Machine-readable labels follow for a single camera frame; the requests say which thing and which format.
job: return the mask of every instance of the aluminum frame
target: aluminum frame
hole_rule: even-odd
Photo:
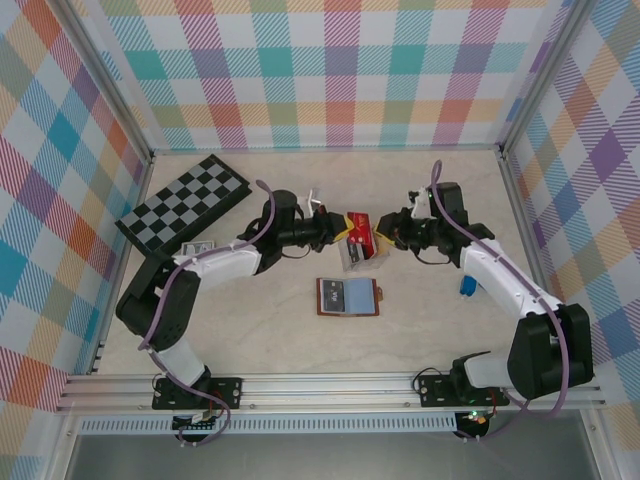
[[[529,122],[531,122],[538,106],[540,106],[540,102],[542,102],[542,98],[555,80],[562,63],[567,58],[571,47],[597,3],[598,0],[575,0],[556,41],[536,76],[531,90],[527,93],[513,119],[511,128],[505,135],[502,146],[507,154],[512,151],[518,140],[525,133]]]
[[[151,163],[147,164],[147,166],[145,167],[142,177],[142,184],[140,185],[140,192],[136,200],[136,205],[140,205],[147,198],[147,191],[149,190],[149,184],[151,183],[151,176],[153,175],[154,166],[155,162],[152,159]],[[96,362],[99,362],[100,358],[102,358],[101,352],[107,340],[107,335],[109,334],[111,320],[113,319],[113,315],[115,315],[116,305],[118,304],[118,297],[120,295],[120,288],[122,287],[124,273],[127,269],[127,263],[129,262],[129,255],[131,255],[132,248],[133,245],[131,244],[131,242],[126,241],[122,250],[122,256],[120,257],[120,263],[116,267],[116,272],[113,277],[113,287],[111,288],[111,292],[109,293],[109,299],[107,300],[107,305],[105,307],[104,317],[99,324],[99,333],[93,339],[89,347],[89,351],[93,353],[92,356],[88,358],[88,363],[84,366],[84,371],[87,373],[97,372]]]
[[[81,417],[75,415],[57,416],[54,419],[55,446],[51,449],[50,455],[44,457],[41,480],[60,480],[67,477],[81,423]]]
[[[141,158],[144,158],[147,165],[151,164],[153,150],[147,142],[144,133],[142,133],[133,113],[131,113],[131,110],[127,106],[100,52],[98,52],[91,41],[75,9],[70,5],[69,0],[48,0],[47,3],[62,25],[65,33],[71,39],[87,71],[93,77],[98,90],[104,95],[111,110],[113,110],[115,118],[122,126],[136,153]]]
[[[507,198],[511,204],[511,210],[516,220],[516,226],[518,227],[518,233],[520,234],[520,241],[524,247],[524,253],[527,257],[527,263],[531,270],[531,276],[533,281],[544,288],[547,292],[551,291],[551,283],[544,273],[542,268],[542,257],[540,255],[540,249],[535,242],[535,235],[531,228],[531,223],[527,220],[527,215],[524,210],[524,200],[520,194],[518,183],[513,173],[511,163],[505,157],[503,152],[499,149],[495,149],[496,161],[498,162],[498,168],[502,174],[502,180],[504,182],[505,190],[507,191]]]
[[[490,143],[467,143],[462,145],[423,145],[419,147],[300,147],[300,148],[259,148],[253,150],[247,149],[218,149],[215,150],[216,153],[224,153],[224,154],[235,154],[235,153],[251,153],[251,154],[261,154],[261,153],[318,153],[318,152],[380,152],[381,150],[385,152],[415,152],[415,151],[436,151],[436,152],[447,152],[447,151],[478,151],[478,150],[493,150],[495,145]],[[171,149],[156,149],[154,150],[154,154],[156,156],[176,156],[176,155],[209,155],[212,152],[212,149],[189,149],[189,150],[171,150]]]
[[[422,408],[411,389],[413,373],[342,374],[248,374],[243,378],[240,408],[232,415],[467,412],[469,407]],[[151,409],[153,375],[84,375],[69,377],[58,403],[58,413],[67,415],[190,414],[197,410],[156,411]],[[514,397],[523,400],[514,390]],[[532,410],[553,406],[558,394],[534,400]],[[596,381],[569,390],[565,408],[590,409],[605,405]],[[510,405],[501,410],[518,410]]]
[[[80,435],[176,435],[173,415],[86,415],[81,420]],[[197,425],[190,430],[210,434],[218,430]],[[322,414],[255,414],[233,416],[225,430],[228,435],[282,435],[291,433],[423,433],[455,432],[453,412],[421,413],[322,413]]]
[[[604,413],[598,410],[582,410],[580,414],[600,477],[605,480],[630,479],[628,475],[620,472],[616,463],[611,440],[605,427]]]

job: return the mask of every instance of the black mounting plate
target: black mounting plate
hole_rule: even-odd
[[[156,381],[156,391],[151,402],[153,410],[209,410],[209,400],[193,395],[178,387],[168,378]],[[240,408],[242,379],[239,377],[216,377],[209,379],[207,392],[223,400],[231,410]]]
[[[420,375],[418,377],[418,391],[422,407],[492,407],[495,395],[496,406],[509,405],[509,400],[499,388],[479,388],[468,394],[469,401],[462,402],[456,394],[449,375]]]

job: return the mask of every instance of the checkered board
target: checkered board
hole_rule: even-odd
[[[249,182],[211,155],[116,225],[144,255],[171,255],[250,193]]]

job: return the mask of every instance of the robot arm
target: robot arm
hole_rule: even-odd
[[[184,337],[198,292],[234,278],[264,272],[280,260],[282,248],[286,246],[309,245],[321,252],[325,245],[340,240],[353,228],[347,217],[327,212],[323,205],[315,208],[311,217],[304,218],[297,197],[286,190],[273,192],[273,197],[274,220],[257,242],[246,245],[246,242],[235,241],[227,250],[194,258],[193,263],[175,277],[167,294],[149,346],[174,378],[196,390],[208,391],[210,379],[209,369]],[[270,214],[268,201],[263,206],[262,216],[253,220],[239,238],[246,241],[256,236],[267,225]],[[116,307],[117,317],[134,334],[147,335],[160,301],[158,290],[165,287],[178,265],[188,259],[162,253],[145,259]]]
[[[449,216],[477,237],[484,246],[508,260],[493,233],[483,224],[469,224],[462,191],[455,183],[440,183],[437,193]],[[461,399],[476,388],[515,387],[526,399],[560,390],[562,360],[557,332],[541,305],[544,300],[561,322],[569,352],[569,386],[593,378],[589,317],[579,305],[564,305],[535,285],[519,268],[518,275],[487,252],[478,242],[455,229],[441,214],[431,188],[409,192],[410,207],[385,215],[376,233],[400,250],[436,247],[451,263],[474,278],[518,322],[508,357],[483,352],[453,362],[451,378]],[[535,285],[536,295],[522,283]]]

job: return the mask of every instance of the marble surface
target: marble surface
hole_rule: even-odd
[[[305,195],[317,187],[330,211],[368,212],[372,220],[398,211],[407,191],[429,182],[433,162],[443,160],[442,181],[462,186],[472,222],[485,223],[504,250],[528,272],[526,257],[492,151],[370,151],[345,153],[250,153],[220,157],[251,182]],[[204,156],[159,157],[149,195]],[[266,194],[253,193],[198,239],[229,242],[261,211]],[[287,253],[299,254],[297,248]],[[426,252],[427,260],[440,255]],[[123,287],[142,262],[135,249]],[[384,290],[379,317],[316,315],[315,279],[351,275],[376,278]],[[417,371],[449,368],[462,355],[508,349],[515,322],[489,295],[458,293],[462,272],[452,265],[426,266],[408,252],[392,251],[379,268],[342,271],[336,245],[303,260],[283,259],[267,272],[199,294],[186,336],[218,373],[326,373]],[[140,338],[114,317],[99,373],[155,373],[139,352]]]

